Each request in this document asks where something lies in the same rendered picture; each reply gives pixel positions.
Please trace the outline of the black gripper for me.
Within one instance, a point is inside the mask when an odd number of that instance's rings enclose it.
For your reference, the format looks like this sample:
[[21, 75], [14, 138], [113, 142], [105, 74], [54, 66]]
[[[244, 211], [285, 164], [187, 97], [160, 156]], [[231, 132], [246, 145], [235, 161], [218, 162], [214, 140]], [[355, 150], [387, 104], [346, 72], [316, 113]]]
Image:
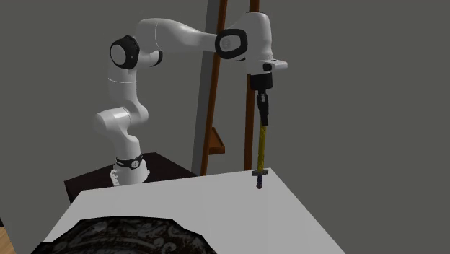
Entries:
[[260, 122], [262, 126], [268, 125], [268, 95], [264, 92], [273, 87], [273, 74], [271, 72], [258, 75], [250, 75], [250, 89], [259, 91], [257, 93], [257, 106], [260, 114]]

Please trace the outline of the yellow toy sword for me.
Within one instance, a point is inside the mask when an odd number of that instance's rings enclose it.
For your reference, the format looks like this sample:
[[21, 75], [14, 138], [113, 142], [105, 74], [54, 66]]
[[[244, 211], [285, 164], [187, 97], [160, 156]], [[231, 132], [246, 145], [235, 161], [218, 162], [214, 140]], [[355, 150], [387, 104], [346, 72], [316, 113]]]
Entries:
[[260, 121], [259, 137], [258, 137], [258, 156], [257, 156], [257, 169], [252, 171], [252, 176], [257, 178], [256, 188], [261, 189], [263, 187], [263, 176], [268, 174], [268, 170], [265, 166], [265, 143], [266, 143], [266, 128], [263, 122]]

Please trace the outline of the brown wooden ladder shelf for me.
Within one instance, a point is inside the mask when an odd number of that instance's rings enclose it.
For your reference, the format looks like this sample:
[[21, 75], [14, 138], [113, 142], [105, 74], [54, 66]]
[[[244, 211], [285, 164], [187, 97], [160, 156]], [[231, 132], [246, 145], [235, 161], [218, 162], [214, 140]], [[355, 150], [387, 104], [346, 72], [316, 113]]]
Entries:
[[[208, 0], [206, 30], [221, 32], [225, 28], [227, 0]], [[213, 117], [216, 104], [216, 93], [219, 81], [219, 69], [221, 58], [217, 53], [205, 52], [202, 58], [202, 70], [200, 78], [200, 100], [207, 99], [207, 111], [203, 114], [206, 118], [198, 122], [198, 126], [204, 127], [203, 153], [200, 164], [200, 175], [207, 174], [208, 158], [212, 154], [223, 154], [225, 146], [216, 129], [213, 127]], [[252, 168], [252, 144], [255, 116], [255, 92], [247, 89], [246, 95], [246, 120], [244, 142], [244, 169]]]

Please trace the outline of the dark robot stand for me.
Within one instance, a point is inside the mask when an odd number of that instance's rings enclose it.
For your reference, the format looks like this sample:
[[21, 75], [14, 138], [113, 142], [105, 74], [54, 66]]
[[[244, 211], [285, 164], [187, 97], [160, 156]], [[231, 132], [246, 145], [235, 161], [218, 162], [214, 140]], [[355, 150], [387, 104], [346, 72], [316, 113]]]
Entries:
[[[145, 183], [197, 177], [195, 173], [179, 166], [156, 152], [145, 153], [144, 160], [150, 171]], [[65, 180], [64, 185], [69, 197], [69, 202], [73, 203], [82, 191], [113, 187], [113, 182], [110, 179], [110, 171], [112, 169], [113, 165], [108, 165], [98, 170]]]

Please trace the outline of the dark patterned plate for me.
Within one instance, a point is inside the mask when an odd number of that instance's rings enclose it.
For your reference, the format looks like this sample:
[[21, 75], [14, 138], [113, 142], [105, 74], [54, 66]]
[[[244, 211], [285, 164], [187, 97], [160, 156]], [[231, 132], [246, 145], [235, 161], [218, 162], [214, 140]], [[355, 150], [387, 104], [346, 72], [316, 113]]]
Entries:
[[31, 254], [218, 254], [205, 240], [173, 219], [103, 216], [78, 221]]

